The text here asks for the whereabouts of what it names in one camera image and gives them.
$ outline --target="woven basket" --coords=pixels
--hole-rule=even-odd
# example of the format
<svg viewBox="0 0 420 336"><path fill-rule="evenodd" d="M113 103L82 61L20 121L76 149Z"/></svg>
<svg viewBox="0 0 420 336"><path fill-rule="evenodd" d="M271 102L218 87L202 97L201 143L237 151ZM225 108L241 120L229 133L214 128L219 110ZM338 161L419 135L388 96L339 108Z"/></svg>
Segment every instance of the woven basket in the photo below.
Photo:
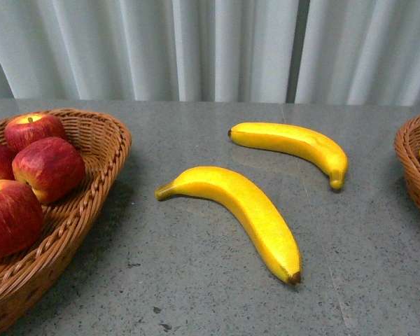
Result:
<svg viewBox="0 0 420 336"><path fill-rule="evenodd" d="M420 115L400 127L395 135L394 147L405 170L409 195L420 209Z"/></svg>
<svg viewBox="0 0 420 336"><path fill-rule="evenodd" d="M80 151L86 177L68 195L48 206L41 236L28 249L0 259L0 333L51 287L97 217L131 146L131 134L105 113L72 108L38 111L56 115L68 140ZM0 142L11 118L0 120Z"/></svg>

